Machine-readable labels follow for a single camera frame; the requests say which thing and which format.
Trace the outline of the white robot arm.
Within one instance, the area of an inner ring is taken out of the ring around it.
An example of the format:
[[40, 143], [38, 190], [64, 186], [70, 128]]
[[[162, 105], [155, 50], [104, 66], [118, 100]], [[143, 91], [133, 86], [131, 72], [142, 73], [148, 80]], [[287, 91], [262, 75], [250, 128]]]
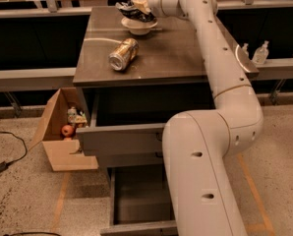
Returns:
[[211, 89], [212, 110], [173, 116], [162, 135], [163, 160], [179, 236], [247, 236], [223, 156], [249, 148], [263, 128], [256, 94], [224, 37], [213, 0], [133, 0], [157, 17], [189, 20]]

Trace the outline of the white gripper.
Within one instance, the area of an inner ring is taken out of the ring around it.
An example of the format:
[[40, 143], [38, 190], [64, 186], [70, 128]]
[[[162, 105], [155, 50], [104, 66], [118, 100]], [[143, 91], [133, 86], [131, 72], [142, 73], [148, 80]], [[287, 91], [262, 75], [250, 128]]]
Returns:
[[133, 3], [144, 14], [152, 12], [157, 18], [183, 15], [179, 0], [133, 0]]

